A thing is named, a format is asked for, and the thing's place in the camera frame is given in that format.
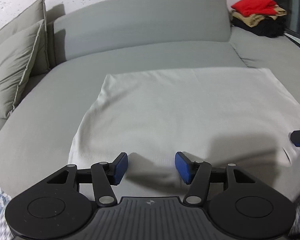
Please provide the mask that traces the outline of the grey sofa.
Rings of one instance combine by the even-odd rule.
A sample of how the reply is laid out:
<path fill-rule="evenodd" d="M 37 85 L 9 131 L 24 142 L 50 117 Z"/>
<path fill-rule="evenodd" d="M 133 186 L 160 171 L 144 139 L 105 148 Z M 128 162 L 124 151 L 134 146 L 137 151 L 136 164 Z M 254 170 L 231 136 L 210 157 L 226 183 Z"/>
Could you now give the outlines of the grey sofa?
<path fill-rule="evenodd" d="M 226 0 L 107 0 L 47 24 L 55 66 L 29 77 L 21 101 L 0 121 L 0 186 L 15 197 L 72 164 L 69 153 L 107 75 L 210 67 L 266 68 L 300 104 L 300 48 L 231 26 Z M 300 154 L 290 166 L 246 166 L 290 199 L 300 192 Z M 121 196 L 183 196 L 178 185 L 124 176 Z"/>

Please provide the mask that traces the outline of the grey pillow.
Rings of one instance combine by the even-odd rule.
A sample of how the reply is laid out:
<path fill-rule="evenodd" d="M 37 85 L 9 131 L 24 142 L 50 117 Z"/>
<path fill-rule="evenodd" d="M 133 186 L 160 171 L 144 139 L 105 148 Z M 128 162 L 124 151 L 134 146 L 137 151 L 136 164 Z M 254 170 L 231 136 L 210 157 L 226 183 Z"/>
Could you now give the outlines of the grey pillow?
<path fill-rule="evenodd" d="M 44 21 L 17 32 L 0 45 L 0 119 L 7 119 L 21 101 L 36 60 Z"/>
<path fill-rule="evenodd" d="M 47 55 L 47 23 L 45 0 L 36 0 L 21 12 L 11 22 L 0 29 L 0 45 L 12 35 L 43 20 L 43 27 L 39 35 L 39 46 L 31 76 L 46 74 L 50 70 Z"/>

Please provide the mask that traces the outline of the grey front pillow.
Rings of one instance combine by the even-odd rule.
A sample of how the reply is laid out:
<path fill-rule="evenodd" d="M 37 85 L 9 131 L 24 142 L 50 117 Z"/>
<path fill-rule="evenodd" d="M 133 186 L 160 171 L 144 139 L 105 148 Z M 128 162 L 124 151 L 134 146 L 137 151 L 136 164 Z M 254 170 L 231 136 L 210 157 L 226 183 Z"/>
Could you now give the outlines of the grey front pillow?
<path fill-rule="evenodd" d="M 36 60 L 44 21 L 17 32 L 0 45 L 0 119 L 7 119 L 21 101 Z"/>

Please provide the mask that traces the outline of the light grey shirt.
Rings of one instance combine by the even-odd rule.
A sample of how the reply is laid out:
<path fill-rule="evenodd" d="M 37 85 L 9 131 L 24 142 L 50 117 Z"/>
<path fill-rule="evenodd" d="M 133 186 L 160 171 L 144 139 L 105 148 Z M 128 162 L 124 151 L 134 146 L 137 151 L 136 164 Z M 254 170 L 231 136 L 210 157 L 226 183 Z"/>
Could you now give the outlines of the light grey shirt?
<path fill-rule="evenodd" d="M 73 138 L 69 162 L 86 168 L 129 155 L 127 179 L 178 185 L 174 155 L 214 165 L 290 166 L 300 104 L 266 68 L 210 67 L 107 75 Z"/>

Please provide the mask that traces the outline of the red folded garment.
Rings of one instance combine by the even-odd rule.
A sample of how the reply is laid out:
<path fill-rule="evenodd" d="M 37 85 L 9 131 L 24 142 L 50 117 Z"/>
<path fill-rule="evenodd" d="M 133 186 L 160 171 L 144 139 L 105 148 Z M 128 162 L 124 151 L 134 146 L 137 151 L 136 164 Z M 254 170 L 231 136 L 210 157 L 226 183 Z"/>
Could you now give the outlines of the red folded garment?
<path fill-rule="evenodd" d="M 276 15 L 275 7 L 273 0 L 240 0 L 231 6 L 244 17 L 252 14 L 273 16 Z"/>

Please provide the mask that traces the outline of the grey back pillow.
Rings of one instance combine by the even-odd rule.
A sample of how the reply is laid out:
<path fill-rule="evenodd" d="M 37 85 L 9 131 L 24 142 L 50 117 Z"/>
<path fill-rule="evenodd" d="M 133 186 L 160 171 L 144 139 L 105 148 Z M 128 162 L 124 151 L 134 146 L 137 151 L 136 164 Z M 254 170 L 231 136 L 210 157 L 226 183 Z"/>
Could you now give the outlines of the grey back pillow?
<path fill-rule="evenodd" d="M 50 70 L 47 55 L 47 23 L 45 0 L 36 0 L 21 12 L 11 22 L 0 29 L 0 45 L 12 35 L 43 20 L 43 27 L 39 35 L 39 46 L 31 76 L 46 74 Z"/>

